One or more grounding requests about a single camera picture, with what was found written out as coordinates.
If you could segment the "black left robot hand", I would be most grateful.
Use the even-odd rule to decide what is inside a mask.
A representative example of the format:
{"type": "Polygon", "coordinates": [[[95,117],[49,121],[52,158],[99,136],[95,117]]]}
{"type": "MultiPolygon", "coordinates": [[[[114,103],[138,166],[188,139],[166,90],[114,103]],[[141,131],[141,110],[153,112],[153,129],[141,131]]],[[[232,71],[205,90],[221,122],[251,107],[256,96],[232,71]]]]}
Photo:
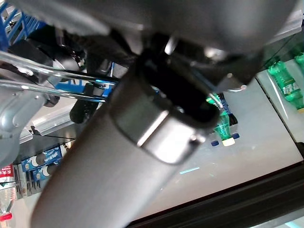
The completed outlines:
{"type": "Polygon", "coordinates": [[[208,93],[247,84],[294,0],[16,0],[129,70],[76,139],[33,228],[124,228],[219,118],[208,93]]]}

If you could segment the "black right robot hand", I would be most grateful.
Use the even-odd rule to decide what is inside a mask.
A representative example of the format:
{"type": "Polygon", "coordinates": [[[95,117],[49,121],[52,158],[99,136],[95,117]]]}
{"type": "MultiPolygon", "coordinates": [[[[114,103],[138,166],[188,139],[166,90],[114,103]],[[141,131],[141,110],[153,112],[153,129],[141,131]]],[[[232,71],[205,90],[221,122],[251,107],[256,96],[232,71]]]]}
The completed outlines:
{"type": "Polygon", "coordinates": [[[86,56],[83,48],[65,31],[47,25],[17,41],[8,52],[46,66],[73,71],[84,68],[86,56]]]}

